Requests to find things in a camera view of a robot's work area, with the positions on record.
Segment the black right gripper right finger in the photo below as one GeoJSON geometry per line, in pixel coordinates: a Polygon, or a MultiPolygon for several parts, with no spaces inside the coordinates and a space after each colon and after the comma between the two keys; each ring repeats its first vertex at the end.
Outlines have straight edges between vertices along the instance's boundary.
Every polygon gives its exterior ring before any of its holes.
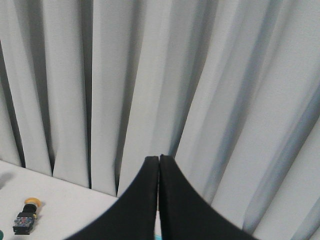
{"type": "Polygon", "coordinates": [[[163,240],[253,240],[195,191],[175,159],[160,156],[159,215],[163,240]]]}

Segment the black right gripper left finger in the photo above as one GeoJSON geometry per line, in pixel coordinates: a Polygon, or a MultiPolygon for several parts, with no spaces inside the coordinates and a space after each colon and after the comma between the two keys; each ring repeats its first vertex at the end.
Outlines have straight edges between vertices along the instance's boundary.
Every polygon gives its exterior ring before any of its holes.
{"type": "Polygon", "coordinates": [[[145,158],[138,174],[100,217],[69,240],[154,240],[159,157],[145,158]]]}

